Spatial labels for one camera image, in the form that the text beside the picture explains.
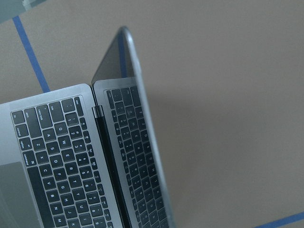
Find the grey laptop computer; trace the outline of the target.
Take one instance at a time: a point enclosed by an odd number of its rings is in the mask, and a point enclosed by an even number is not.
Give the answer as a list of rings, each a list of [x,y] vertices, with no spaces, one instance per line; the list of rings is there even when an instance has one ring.
[[[128,28],[90,85],[1,104],[0,225],[175,226]]]

